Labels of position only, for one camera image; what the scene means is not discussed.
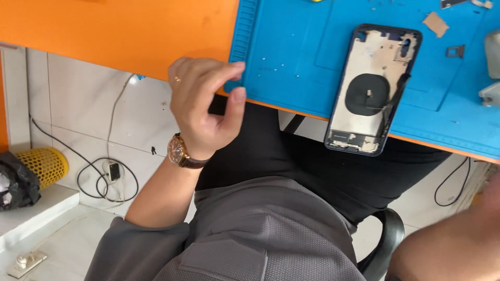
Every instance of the gray sweater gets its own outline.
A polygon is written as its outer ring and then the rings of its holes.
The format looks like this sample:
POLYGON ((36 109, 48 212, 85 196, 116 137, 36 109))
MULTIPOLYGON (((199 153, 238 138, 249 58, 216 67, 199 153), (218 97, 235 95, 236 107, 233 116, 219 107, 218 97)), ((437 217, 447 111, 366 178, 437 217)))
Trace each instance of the gray sweater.
POLYGON ((144 228, 117 217, 86 281, 364 281, 351 234, 295 181, 264 177, 198 191, 190 224, 144 228))

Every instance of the fingernail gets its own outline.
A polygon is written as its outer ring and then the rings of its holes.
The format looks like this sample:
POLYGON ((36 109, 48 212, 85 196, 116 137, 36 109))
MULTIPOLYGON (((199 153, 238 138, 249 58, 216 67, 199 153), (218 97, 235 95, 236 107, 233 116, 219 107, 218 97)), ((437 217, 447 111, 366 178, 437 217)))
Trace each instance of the fingernail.
POLYGON ((233 62, 232 65, 235 67, 235 68, 242 68, 245 66, 245 62, 244 61, 237 61, 237 62, 233 62))
POLYGON ((240 88, 232 93, 234 96, 234 100, 238 103, 241 103, 245 101, 247 98, 247 91, 245 91, 245 88, 240 88))

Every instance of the yellow waste basket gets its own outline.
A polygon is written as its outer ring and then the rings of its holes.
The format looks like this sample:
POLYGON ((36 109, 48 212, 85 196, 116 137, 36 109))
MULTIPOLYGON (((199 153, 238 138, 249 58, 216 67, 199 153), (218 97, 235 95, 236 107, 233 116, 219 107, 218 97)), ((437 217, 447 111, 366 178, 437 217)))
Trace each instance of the yellow waste basket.
POLYGON ((40 190, 64 178, 68 173, 68 161, 53 147, 30 149, 14 154, 40 180, 40 190))

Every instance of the black office chair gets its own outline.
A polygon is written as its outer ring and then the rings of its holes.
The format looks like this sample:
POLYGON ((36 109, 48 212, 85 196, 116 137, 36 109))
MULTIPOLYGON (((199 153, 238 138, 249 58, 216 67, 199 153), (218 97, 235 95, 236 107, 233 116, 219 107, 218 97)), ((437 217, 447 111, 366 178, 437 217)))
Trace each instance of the black office chair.
MULTIPOLYGON (((304 118, 305 116, 295 115, 283 131, 294 134, 304 118)), ((382 279, 389 268, 392 254, 405 237, 403 220, 394 210, 386 208, 374 213, 373 216, 382 223, 382 236, 376 248, 357 264, 366 281, 382 279)))

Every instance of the black plastic bag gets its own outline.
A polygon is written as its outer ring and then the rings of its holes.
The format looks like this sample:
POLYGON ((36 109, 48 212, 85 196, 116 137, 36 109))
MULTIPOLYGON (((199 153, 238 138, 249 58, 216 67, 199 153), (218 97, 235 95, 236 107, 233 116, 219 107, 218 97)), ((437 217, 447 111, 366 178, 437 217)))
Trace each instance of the black plastic bag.
POLYGON ((0 175, 9 180, 8 189, 0 192, 0 212, 33 206, 42 197, 37 175, 9 151, 0 153, 0 175), (10 202, 4 202, 5 195, 10 202))

